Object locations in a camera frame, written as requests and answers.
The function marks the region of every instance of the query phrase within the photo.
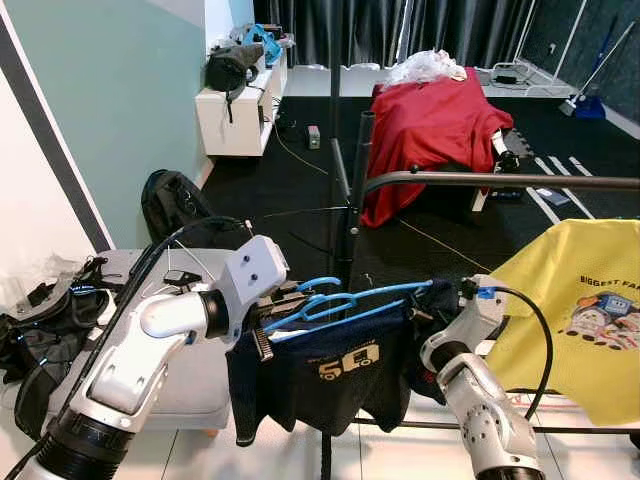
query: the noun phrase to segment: dark floor mat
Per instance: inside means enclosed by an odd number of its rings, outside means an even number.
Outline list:
[[[575,156],[594,175],[639,176],[639,142],[606,121],[567,118],[557,110],[557,99],[491,98],[489,101],[514,117],[520,134],[548,165],[547,155],[568,162]],[[340,143],[347,170],[355,155],[358,119],[370,100],[340,99]],[[285,97],[281,112],[296,127],[281,131],[287,147],[325,170],[329,169],[327,97]],[[318,125],[319,150],[307,150],[303,130]],[[251,218],[256,231],[271,235],[292,267],[292,277],[309,278],[327,272],[327,215],[292,211],[325,207],[327,177],[287,153],[272,133],[259,159],[219,159],[203,191],[214,208],[225,215]],[[533,162],[526,173],[542,174]],[[515,203],[489,201],[478,214],[469,211],[472,189],[430,187],[400,218],[437,237],[451,248],[493,270],[551,226],[541,209],[527,196]],[[574,192],[600,218],[640,215],[640,195],[616,192]],[[585,218],[572,203],[553,207],[561,219]],[[268,216],[278,212],[287,214]],[[381,228],[362,229],[353,266],[354,287],[366,288],[368,278],[378,285],[430,276],[459,278],[480,269],[446,247],[411,230],[398,220]]]

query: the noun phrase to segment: gray stripe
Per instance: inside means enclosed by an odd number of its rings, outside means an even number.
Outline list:
[[[82,191],[69,160],[67,159],[49,119],[40,104],[38,95],[31,85],[20,56],[4,23],[0,21],[0,68],[9,82],[9,87],[22,109],[33,135],[36,137],[51,170],[58,179],[71,208],[75,212],[82,228],[96,252],[109,250],[109,242],[100,228],[100,224],[91,210],[91,205]]]

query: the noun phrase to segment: red fabric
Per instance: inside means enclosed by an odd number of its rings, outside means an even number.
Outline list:
[[[396,85],[376,95],[369,178],[418,165],[438,170],[449,162],[474,172],[493,169],[491,135],[512,128],[511,115],[487,102],[473,68],[467,80]],[[408,206],[425,185],[390,185],[369,194],[362,223],[379,227]]]

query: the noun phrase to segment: black curtain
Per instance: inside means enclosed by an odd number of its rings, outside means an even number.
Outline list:
[[[414,0],[409,55],[446,50],[459,65],[511,61],[529,0]]]
[[[332,0],[254,0],[257,23],[276,23],[295,36],[293,63],[329,66]],[[342,65],[393,65],[405,0],[342,0]]]

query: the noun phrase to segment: clothes hanger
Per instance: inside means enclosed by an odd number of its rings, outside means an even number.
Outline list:
[[[301,287],[305,287],[306,288],[310,288],[308,285],[311,286],[317,286],[319,284],[324,284],[324,283],[333,283],[335,285],[339,285],[340,283],[335,283],[334,280],[338,280],[335,277],[320,277],[318,279],[313,279],[310,280],[309,282],[305,282],[302,285],[298,286],[298,289],[301,289]],[[357,293],[346,293],[346,292],[341,292],[341,293],[333,293],[330,295],[324,295],[324,294],[316,294],[316,295],[312,295],[311,297],[309,297],[309,302],[302,307],[302,309],[298,310],[296,313],[293,313],[281,320],[278,320],[274,323],[272,323],[271,325],[268,325],[266,327],[264,327],[264,332],[271,332],[273,330],[278,329],[279,327],[282,327],[283,325],[286,325],[288,323],[291,323],[293,321],[304,321],[304,322],[311,322],[314,320],[318,320],[320,318],[326,317],[328,315],[332,315],[334,313],[338,313],[338,312],[342,312],[345,310],[348,310],[350,308],[353,308],[355,306],[357,306],[358,304],[358,300],[361,298],[367,298],[367,297],[372,297],[375,295],[382,295],[382,294],[387,294],[387,293],[393,293],[393,292],[401,292],[401,291],[406,291],[406,290],[419,290],[421,288],[427,288],[430,287],[433,284],[433,281],[428,280],[426,282],[412,282],[412,283],[401,283],[401,284],[397,284],[397,285],[389,285],[386,287],[379,287],[379,288],[373,288],[370,290],[364,290],[362,292],[357,292]],[[329,303],[329,302],[333,302],[333,301],[341,301],[343,303],[341,303],[338,306],[335,307],[331,307],[331,308],[327,308],[324,310],[321,310],[320,312],[316,312],[316,313],[309,313],[310,310]],[[366,312],[361,312],[361,313],[357,313],[355,315],[352,315],[350,317],[344,318],[342,320],[338,320],[336,322],[332,322],[332,323],[327,323],[327,324],[323,324],[320,325],[316,328],[312,328],[310,330],[305,330],[303,332],[299,332],[299,333],[294,333],[292,335],[288,335],[287,337],[284,338],[277,338],[272,340],[273,343],[278,343],[278,342],[282,342],[282,341],[286,341],[289,340],[291,338],[294,337],[298,337],[300,335],[307,335],[309,333],[313,333],[313,332],[317,332],[320,330],[323,330],[325,328],[329,328],[329,327],[335,327],[337,325],[342,325],[345,323],[349,323],[349,322],[353,322],[354,320],[358,320],[361,318],[365,318],[365,317],[369,317],[371,315],[375,315],[387,310],[390,310],[394,307],[397,307],[399,305],[402,305],[405,302],[404,299],[399,299],[399,300],[394,300],[393,302],[387,303],[386,305],[381,305],[379,307],[375,307],[372,308],[370,310],[367,310]]]

